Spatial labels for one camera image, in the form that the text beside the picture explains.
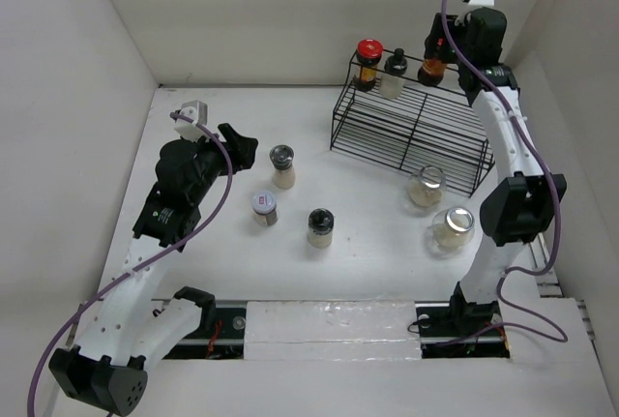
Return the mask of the orange label jar red lid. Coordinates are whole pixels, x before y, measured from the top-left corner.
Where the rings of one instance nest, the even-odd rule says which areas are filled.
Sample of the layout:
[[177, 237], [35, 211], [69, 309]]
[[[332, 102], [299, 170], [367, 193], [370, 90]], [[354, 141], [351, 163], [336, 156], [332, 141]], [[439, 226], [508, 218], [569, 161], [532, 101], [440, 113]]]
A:
[[438, 86], [447, 70], [448, 64], [442, 59], [444, 39], [439, 37], [436, 41], [426, 41], [424, 60], [417, 72], [418, 80], [425, 86]]

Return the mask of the black pump cap salt bottle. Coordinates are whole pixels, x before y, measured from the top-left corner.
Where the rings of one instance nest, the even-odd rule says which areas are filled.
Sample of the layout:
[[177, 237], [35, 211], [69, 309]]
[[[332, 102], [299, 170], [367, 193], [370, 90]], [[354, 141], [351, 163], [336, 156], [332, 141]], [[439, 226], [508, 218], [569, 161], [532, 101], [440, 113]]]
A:
[[407, 68], [408, 62], [404, 49], [396, 48], [384, 64], [379, 86], [379, 93], [383, 98], [394, 100], [399, 96], [404, 85], [403, 76], [406, 74]]

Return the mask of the dark sauce jar red lid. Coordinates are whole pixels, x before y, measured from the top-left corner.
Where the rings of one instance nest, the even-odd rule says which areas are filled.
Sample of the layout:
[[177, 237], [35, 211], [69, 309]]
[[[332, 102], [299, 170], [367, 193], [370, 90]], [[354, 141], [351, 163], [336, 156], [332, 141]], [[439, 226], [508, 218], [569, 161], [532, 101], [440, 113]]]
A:
[[368, 92], [373, 89], [383, 50], [383, 44], [376, 39], [363, 39], [358, 42], [355, 56], [359, 71], [353, 77], [353, 81], [359, 91]]

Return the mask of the black knob cap salt bottle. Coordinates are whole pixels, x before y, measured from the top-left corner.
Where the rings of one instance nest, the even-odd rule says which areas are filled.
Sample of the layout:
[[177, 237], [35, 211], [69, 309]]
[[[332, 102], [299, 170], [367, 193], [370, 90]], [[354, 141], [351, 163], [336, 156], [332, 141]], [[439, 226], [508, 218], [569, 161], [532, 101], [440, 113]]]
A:
[[318, 249], [329, 247], [333, 241], [335, 217], [326, 208], [317, 208], [310, 212], [308, 218], [308, 241]]

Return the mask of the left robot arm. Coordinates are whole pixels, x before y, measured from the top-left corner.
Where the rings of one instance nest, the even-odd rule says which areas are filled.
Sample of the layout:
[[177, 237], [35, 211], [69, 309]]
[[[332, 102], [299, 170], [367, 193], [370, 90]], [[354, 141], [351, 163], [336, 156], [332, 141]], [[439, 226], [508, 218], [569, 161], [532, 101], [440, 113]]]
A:
[[212, 134], [186, 116], [176, 120], [180, 136], [160, 151], [122, 270], [95, 297], [96, 319], [70, 348], [48, 349], [49, 370], [68, 398], [116, 416], [136, 410], [150, 371], [178, 341], [215, 327], [216, 301], [206, 291], [182, 287], [158, 316], [151, 300], [173, 263], [169, 254], [211, 222], [199, 212], [204, 196], [219, 177], [252, 168], [258, 147], [227, 123]]

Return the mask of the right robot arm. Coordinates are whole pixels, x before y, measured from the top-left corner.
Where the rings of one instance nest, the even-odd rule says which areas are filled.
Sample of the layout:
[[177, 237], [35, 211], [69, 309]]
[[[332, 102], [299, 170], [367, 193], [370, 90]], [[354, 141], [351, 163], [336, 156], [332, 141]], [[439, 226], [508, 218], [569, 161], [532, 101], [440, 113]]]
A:
[[429, 64], [457, 65], [458, 84], [478, 116], [494, 154], [497, 185], [483, 200], [479, 222], [483, 238], [473, 263], [457, 283], [449, 308], [429, 321], [460, 339], [481, 336], [504, 303], [502, 288], [524, 246], [549, 227], [561, 228], [560, 201], [567, 190], [533, 145], [519, 108], [513, 71], [500, 63], [507, 28], [505, 15], [481, 7], [464, 17], [439, 12], [425, 42], [420, 81], [440, 82]]

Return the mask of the round glass jar metal rim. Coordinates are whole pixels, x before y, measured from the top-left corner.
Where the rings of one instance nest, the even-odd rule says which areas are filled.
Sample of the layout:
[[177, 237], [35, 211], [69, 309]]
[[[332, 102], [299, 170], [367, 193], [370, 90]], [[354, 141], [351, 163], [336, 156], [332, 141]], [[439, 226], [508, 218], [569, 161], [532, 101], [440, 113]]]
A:
[[446, 188], [446, 176], [442, 169], [426, 165], [407, 181], [407, 194], [410, 200], [422, 208], [433, 207], [443, 197]]

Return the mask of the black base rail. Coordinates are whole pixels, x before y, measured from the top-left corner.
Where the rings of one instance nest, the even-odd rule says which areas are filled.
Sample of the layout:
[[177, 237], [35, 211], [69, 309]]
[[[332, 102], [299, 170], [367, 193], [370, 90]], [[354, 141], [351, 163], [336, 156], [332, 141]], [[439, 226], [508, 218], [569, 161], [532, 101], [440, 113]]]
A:
[[169, 360], [414, 361], [506, 357], [504, 336], [457, 333], [444, 303], [412, 301], [220, 302], [214, 326], [190, 334]]

